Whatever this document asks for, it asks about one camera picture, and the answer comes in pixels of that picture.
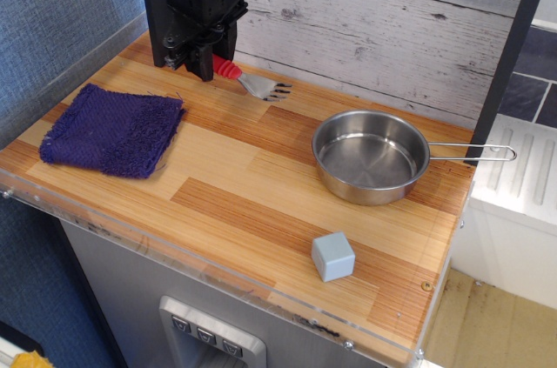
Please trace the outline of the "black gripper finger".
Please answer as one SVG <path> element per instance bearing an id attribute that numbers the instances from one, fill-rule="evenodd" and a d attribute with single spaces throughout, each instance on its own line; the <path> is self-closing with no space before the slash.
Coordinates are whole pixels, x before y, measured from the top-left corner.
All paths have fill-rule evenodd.
<path id="1" fill-rule="evenodd" d="M 201 44 L 186 49 L 185 67 L 202 81 L 213 79 L 213 51 L 209 44 Z"/>
<path id="2" fill-rule="evenodd" d="M 218 41 L 212 46 L 212 52 L 225 60 L 233 60 L 237 37 L 237 24 L 225 25 L 223 30 L 218 33 Z"/>

